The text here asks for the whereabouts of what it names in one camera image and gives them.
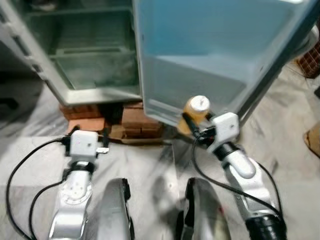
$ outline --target black cable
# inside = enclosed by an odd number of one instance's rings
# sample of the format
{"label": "black cable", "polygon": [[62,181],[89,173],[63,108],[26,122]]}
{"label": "black cable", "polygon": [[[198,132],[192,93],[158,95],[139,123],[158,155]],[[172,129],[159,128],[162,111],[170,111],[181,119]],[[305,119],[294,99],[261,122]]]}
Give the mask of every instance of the black cable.
{"label": "black cable", "polygon": [[53,183],[49,186],[46,186],[44,188],[42,188],[34,197],[34,199],[32,200],[32,203],[31,203],[31,207],[30,207],[30,212],[29,212],[29,219],[28,219],[28,224],[29,224],[29,230],[30,230],[30,233],[31,233],[31,238],[34,239],[34,240],[37,240],[36,238],[36,235],[35,235],[35,231],[34,231],[34,227],[33,227],[33,224],[32,224],[32,216],[33,216],[33,213],[34,213],[34,207],[35,207],[35,204],[36,204],[36,201],[37,199],[40,197],[40,195],[42,193],[44,193],[46,190],[50,189],[50,188],[53,188],[55,186],[58,186],[60,184],[62,184],[64,182],[64,180],[61,180],[59,182],[56,182],[56,183]]}
{"label": "black cable", "polygon": [[12,214],[11,211],[11,204],[10,204],[10,185],[11,185],[11,181],[15,175],[15,173],[17,172],[17,170],[22,166],[22,164],[25,163],[25,161],[30,158],[36,151],[38,151],[39,149],[43,148],[46,145],[52,144],[52,143],[59,143],[61,142],[61,138],[57,138],[57,139],[53,139],[50,140],[48,142],[45,142],[44,144],[36,147],[35,149],[33,149],[26,157],[24,157],[24,159],[22,159],[21,162],[18,163],[18,165],[13,169],[13,171],[11,172],[7,185],[6,185],[6,189],[5,189],[5,208],[6,208],[6,213],[8,215],[8,218],[13,226],[13,228],[15,229],[15,231],[20,234],[24,239],[27,240],[33,240],[31,237],[29,237],[16,223],[14,216]]}
{"label": "black cable", "polygon": [[224,188],[226,190],[229,190],[235,194],[239,194],[241,196],[244,196],[246,198],[249,198],[249,199],[252,199],[254,201],[256,201],[257,203],[267,207],[268,209],[272,210],[275,215],[280,219],[280,221],[282,221],[284,224],[285,224],[285,221],[284,221],[284,218],[283,218],[283,215],[280,213],[279,210],[277,210],[275,207],[273,207],[271,204],[265,202],[265,201],[262,201],[261,199],[255,197],[255,196],[252,196],[250,194],[247,194],[241,190],[238,190],[232,186],[229,186],[229,185],[226,185],[222,182],[219,182],[217,180],[214,180],[212,178],[210,178],[209,176],[207,176],[205,173],[202,172],[202,170],[199,168],[198,164],[197,164],[197,161],[196,161],[196,146],[197,146],[197,142],[199,140],[199,137],[195,139],[195,141],[193,142],[192,144],[192,150],[191,150],[191,161],[192,161],[192,164],[195,168],[195,170],[199,173],[199,175],[201,175],[204,179],[208,180],[209,182],[221,187],[221,188]]}
{"label": "black cable", "polygon": [[279,190],[278,190],[278,187],[277,187],[277,184],[276,184],[276,181],[274,180],[274,178],[272,177],[271,173],[265,168],[265,166],[263,166],[261,163],[257,162],[257,164],[260,166],[260,168],[262,168],[262,170],[267,174],[267,176],[269,177],[272,185],[273,185],[273,188],[274,188],[274,191],[275,191],[275,195],[276,195],[276,200],[278,202],[278,207],[279,207],[279,212],[280,214],[284,215],[283,213],[283,210],[282,210],[282,203],[281,203],[281,198],[280,198],[280,193],[279,193]]}

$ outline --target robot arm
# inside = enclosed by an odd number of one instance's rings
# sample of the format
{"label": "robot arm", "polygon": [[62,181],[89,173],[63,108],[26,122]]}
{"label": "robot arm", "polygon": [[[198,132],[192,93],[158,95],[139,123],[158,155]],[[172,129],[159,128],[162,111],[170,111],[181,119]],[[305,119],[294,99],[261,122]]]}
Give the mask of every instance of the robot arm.
{"label": "robot arm", "polygon": [[274,207],[268,189],[262,179],[262,170],[232,140],[239,134],[238,116],[226,112],[220,116],[207,114],[211,126],[200,131],[193,115],[184,112],[182,117],[198,142],[207,147],[221,161],[230,186],[255,197],[263,205],[249,197],[234,193],[235,201],[252,240],[286,240],[286,225],[282,216],[277,216],[267,205]]}
{"label": "robot arm", "polygon": [[65,182],[59,187],[57,210],[54,214],[49,239],[82,240],[86,235],[88,222],[87,207],[93,187],[92,175],[98,154],[105,154],[109,148],[98,147],[96,132],[76,130],[70,135],[67,155],[71,157]]}

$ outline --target red brick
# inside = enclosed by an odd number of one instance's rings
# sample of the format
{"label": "red brick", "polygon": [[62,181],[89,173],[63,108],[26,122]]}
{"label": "red brick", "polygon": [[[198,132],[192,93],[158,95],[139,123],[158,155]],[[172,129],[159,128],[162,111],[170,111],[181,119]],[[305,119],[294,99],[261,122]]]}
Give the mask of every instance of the red brick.
{"label": "red brick", "polygon": [[88,105],[88,109],[89,109],[90,112],[99,112],[99,108],[95,104]]}
{"label": "red brick", "polygon": [[71,114],[71,113],[74,113],[75,110],[73,109],[73,107],[70,107],[70,106],[62,106],[62,105],[59,105],[59,109],[60,111],[63,113],[63,114]]}
{"label": "red brick", "polygon": [[93,112],[91,112],[91,116],[92,116],[93,118],[101,118],[101,117],[102,117],[101,113],[98,112],[98,111],[93,111]]}
{"label": "red brick", "polygon": [[135,102],[135,103],[127,103],[124,105],[125,109],[143,109],[144,105],[142,102]]}
{"label": "red brick", "polygon": [[70,120],[67,133],[70,133],[76,125],[79,125],[81,130],[101,132],[105,127],[105,119],[100,117]]}
{"label": "red brick", "polygon": [[146,139],[157,139],[161,138],[163,133],[163,128],[142,128],[141,136]]}
{"label": "red brick", "polygon": [[143,109],[125,108],[122,115],[122,125],[125,128],[159,128],[161,123],[145,116]]}
{"label": "red brick", "polygon": [[141,128],[125,128],[124,134],[128,138],[140,138]]}
{"label": "red brick", "polygon": [[89,107],[87,105],[75,106],[74,110],[76,113],[87,113],[90,112]]}

